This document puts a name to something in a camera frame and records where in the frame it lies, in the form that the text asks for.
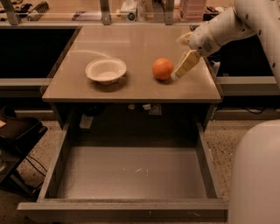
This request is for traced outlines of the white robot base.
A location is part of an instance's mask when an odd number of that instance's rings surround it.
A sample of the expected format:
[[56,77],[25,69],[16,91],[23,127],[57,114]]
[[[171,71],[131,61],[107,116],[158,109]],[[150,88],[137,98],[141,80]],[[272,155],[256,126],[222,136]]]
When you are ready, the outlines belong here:
[[234,154],[228,224],[280,224],[280,121],[262,122]]

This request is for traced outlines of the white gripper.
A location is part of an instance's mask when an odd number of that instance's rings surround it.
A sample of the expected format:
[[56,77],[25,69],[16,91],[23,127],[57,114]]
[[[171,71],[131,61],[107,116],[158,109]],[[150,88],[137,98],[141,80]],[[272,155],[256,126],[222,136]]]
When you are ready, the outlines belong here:
[[215,40],[209,23],[204,23],[193,32],[190,31],[178,37],[177,42],[182,46],[190,46],[192,50],[184,52],[175,66],[171,74],[171,78],[174,81],[182,78],[192,70],[200,62],[200,55],[208,57],[221,49],[221,46]]

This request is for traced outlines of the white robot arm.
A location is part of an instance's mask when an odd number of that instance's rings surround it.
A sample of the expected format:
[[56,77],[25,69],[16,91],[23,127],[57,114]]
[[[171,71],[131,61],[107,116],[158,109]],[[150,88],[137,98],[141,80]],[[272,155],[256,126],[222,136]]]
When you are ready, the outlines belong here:
[[225,44],[256,35],[271,72],[280,87],[280,4],[278,0],[234,0],[218,16],[178,38],[189,51],[182,54],[171,77],[177,80],[192,70],[202,57]]

